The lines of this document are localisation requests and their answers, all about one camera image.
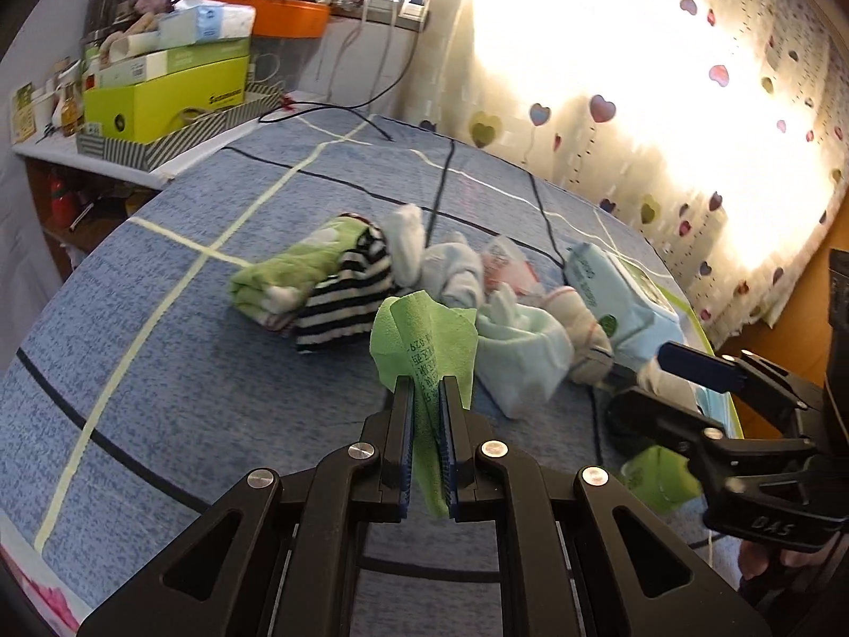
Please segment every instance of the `white shelf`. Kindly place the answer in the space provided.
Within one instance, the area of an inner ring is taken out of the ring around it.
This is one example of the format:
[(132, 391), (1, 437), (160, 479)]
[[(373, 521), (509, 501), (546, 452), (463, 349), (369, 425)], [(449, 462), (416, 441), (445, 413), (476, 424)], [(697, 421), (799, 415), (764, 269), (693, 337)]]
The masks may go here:
[[(321, 101), (321, 97), (314, 93), (295, 91), (290, 95), (296, 101)], [(161, 191), (168, 185), (168, 182), (180, 175), (181, 172), (184, 172), (199, 161), (208, 158), (215, 151), (227, 146), (228, 143), (232, 143), (236, 139), (252, 133), (258, 127), (259, 119), (252, 119), (243, 125), (233, 127), (198, 144), (194, 148), (189, 148), (188, 151), (180, 153), (180, 155), (172, 158), (167, 163), (163, 163), (152, 172), (144, 172), (141, 169), (118, 165), (118, 163), (110, 163), (108, 160), (81, 155), (76, 150), (75, 136), (53, 134), (41, 141), (37, 136), (33, 136), (24, 142), (16, 143), (12, 146), (12, 151), (24, 158), (34, 158), (47, 163), (54, 163), (55, 165), (84, 169), (86, 172), (93, 172), (97, 175), (122, 180), (122, 182), (132, 182), (133, 184), (139, 184), (140, 186), (147, 186), (151, 189)]]

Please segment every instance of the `pile of clothes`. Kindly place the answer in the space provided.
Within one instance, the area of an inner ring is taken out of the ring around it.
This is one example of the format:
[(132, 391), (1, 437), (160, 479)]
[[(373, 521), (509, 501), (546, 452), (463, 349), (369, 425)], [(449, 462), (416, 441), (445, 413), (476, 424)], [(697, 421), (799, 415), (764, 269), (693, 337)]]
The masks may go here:
[(232, 303), (263, 327), (289, 332), (301, 352), (369, 335), (393, 295), (423, 290), (449, 308), (475, 309), (474, 373), (511, 419), (548, 402), (564, 378), (592, 385), (608, 374), (610, 340), (574, 289), (525, 296), (508, 276), (491, 274), (487, 253), (482, 259), (462, 234), (426, 247), (424, 230), (413, 203), (380, 223), (341, 214), (233, 275)]

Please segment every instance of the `red bottle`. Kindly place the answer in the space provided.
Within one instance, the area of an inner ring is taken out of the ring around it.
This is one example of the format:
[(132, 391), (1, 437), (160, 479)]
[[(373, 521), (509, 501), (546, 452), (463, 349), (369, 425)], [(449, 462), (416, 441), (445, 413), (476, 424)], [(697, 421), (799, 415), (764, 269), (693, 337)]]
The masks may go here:
[(65, 186), (65, 182), (55, 172), (50, 174), (50, 208), (54, 225), (62, 230), (70, 227), (80, 214), (75, 193)]

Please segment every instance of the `green cloth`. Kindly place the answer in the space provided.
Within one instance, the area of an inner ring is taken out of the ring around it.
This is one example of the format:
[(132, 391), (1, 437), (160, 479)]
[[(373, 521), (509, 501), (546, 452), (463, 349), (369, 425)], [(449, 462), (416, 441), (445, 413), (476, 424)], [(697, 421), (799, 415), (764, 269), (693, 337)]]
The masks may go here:
[(439, 457), (439, 381), (457, 376), (463, 408), (472, 402), (477, 330), (474, 309), (449, 309), (425, 291), (389, 297), (377, 312), (370, 350), (380, 382), (395, 391), (398, 376), (413, 376), (413, 476), (427, 509), (447, 517)]
[[(338, 271), (339, 257), (354, 248), (366, 227), (358, 218), (339, 216), (282, 254), (243, 268), (230, 278), (232, 305), (262, 325), (294, 312), (313, 287)], [(269, 295), (269, 288), (287, 290), (290, 303), (281, 306), (280, 295)]]
[(621, 480), (656, 514), (668, 514), (701, 495), (699, 482), (687, 470), (687, 458), (654, 445), (625, 463)]

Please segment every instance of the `glass bottle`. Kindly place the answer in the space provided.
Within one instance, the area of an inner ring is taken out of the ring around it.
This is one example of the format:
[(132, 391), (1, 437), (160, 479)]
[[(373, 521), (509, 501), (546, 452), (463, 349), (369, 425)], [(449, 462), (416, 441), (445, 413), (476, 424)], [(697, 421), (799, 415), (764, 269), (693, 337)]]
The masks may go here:
[(65, 84), (62, 87), (62, 135), (72, 136), (80, 122), (80, 108), (76, 103), (74, 84)]

